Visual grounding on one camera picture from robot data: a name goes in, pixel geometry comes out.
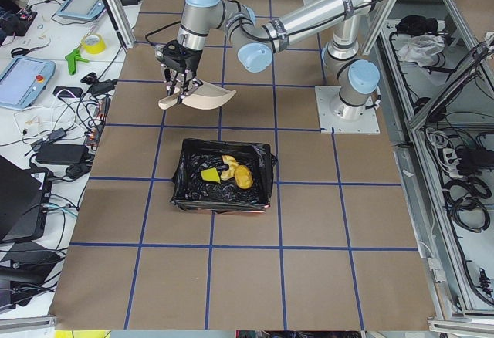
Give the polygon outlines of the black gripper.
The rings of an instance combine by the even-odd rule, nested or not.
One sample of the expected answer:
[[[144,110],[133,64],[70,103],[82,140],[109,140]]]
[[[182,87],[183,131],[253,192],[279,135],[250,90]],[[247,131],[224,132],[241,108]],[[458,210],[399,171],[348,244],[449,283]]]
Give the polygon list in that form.
[[[164,64],[167,95],[179,93],[178,102],[192,95],[203,82],[196,78],[201,50],[189,49],[177,40],[155,46],[157,60]]]

